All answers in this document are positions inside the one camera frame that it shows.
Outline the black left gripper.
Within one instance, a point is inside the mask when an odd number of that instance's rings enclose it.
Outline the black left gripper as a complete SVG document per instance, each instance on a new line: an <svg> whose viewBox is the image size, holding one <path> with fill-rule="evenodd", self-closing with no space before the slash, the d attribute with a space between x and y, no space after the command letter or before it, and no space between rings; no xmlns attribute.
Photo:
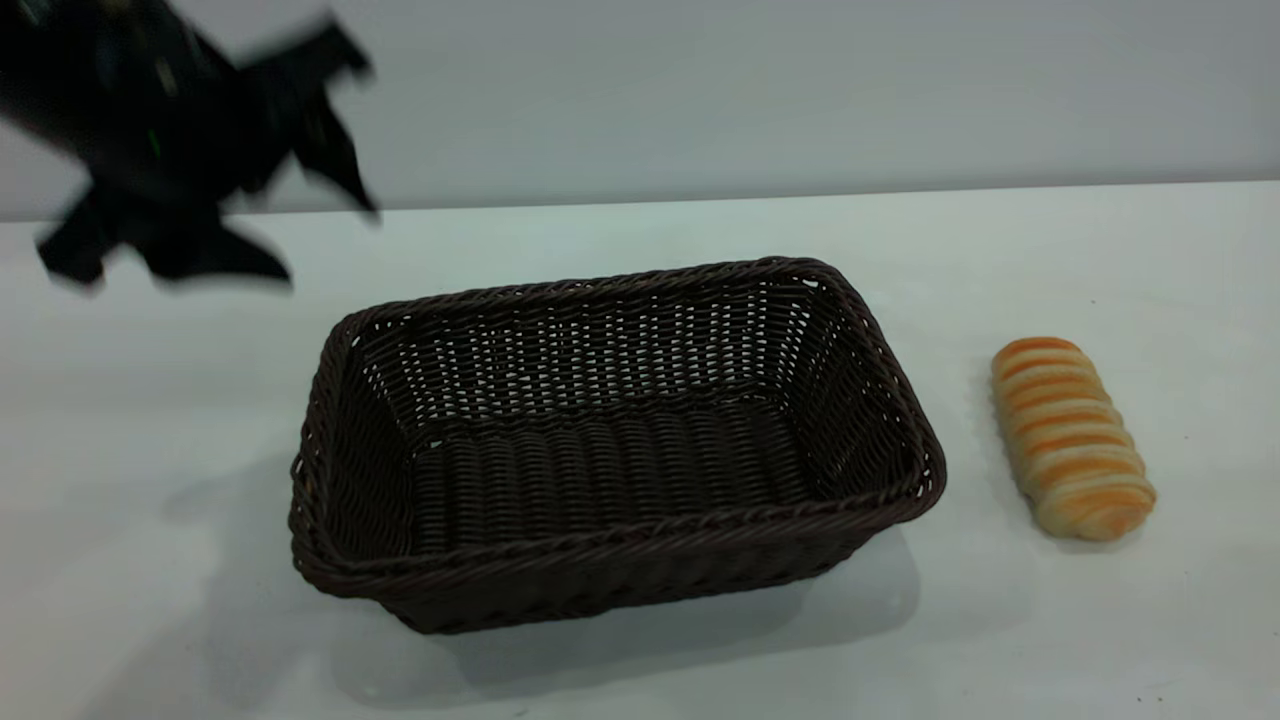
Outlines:
<svg viewBox="0 0 1280 720"><path fill-rule="evenodd" d="M239 179L233 67L169 3L36 3L35 133L90 177L36 245L46 272L92 287L128 247L169 283L289 284L273 251L224 225L221 201L265 193L294 158L380 215L328 94L344 73L366 79L372 63L335 18L239 69L257 122Z"/></svg>

